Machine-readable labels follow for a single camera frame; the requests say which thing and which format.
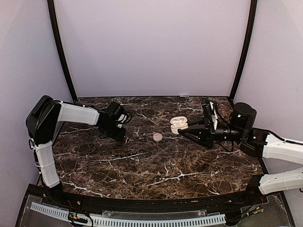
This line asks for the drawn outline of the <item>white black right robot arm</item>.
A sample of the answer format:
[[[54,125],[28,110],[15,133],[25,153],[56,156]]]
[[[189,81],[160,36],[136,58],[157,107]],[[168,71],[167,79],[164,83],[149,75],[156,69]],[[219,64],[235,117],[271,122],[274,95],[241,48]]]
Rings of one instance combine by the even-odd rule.
[[[229,121],[222,124],[216,104],[209,100],[202,103],[203,118],[188,123],[182,120],[181,125],[172,123],[178,134],[205,147],[212,148],[214,142],[230,141],[240,146],[240,151],[257,158],[280,159],[292,163],[303,163],[303,143],[297,140],[282,138],[269,130],[254,128],[257,111],[250,105],[238,102],[234,105]],[[260,194],[302,189],[303,169],[298,168],[278,174],[254,175],[250,179],[246,191],[242,194],[242,202],[252,205]]]

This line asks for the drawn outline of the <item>pink earbud charging case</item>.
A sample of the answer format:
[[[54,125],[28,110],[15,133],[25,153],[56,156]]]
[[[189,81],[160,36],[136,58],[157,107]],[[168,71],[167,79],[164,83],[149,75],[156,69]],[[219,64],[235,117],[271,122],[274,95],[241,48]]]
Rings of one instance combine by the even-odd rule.
[[[160,142],[160,141],[162,141],[163,140],[163,136],[162,136],[162,134],[160,134],[160,133],[155,133],[155,134],[153,134],[153,140],[155,141],[155,142]]]

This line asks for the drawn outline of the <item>white charging case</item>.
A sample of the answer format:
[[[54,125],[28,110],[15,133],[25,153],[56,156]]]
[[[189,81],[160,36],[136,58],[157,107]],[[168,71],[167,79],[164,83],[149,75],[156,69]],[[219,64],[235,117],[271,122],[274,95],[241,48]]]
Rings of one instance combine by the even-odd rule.
[[[178,135],[178,130],[184,130],[188,128],[188,122],[187,122],[187,118],[184,116],[177,116],[177,117],[173,117],[170,120],[170,128],[173,134]]]

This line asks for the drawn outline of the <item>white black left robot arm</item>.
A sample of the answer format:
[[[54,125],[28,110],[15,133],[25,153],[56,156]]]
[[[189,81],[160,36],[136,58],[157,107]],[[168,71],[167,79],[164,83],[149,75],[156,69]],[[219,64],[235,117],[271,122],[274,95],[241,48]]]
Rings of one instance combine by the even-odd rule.
[[[29,147],[34,151],[35,165],[42,182],[48,188],[48,198],[56,206],[63,206],[67,196],[57,187],[61,181],[58,176],[53,154],[53,144],[60,130],[67,123],[80,123],[97,127],[101,138],[122,141],[126,129],[124,124],[132,120],[132,114],[117,103],[111,102],[106,108],[77,105],[56,100],[48,95],[42,96],[26,118]]]

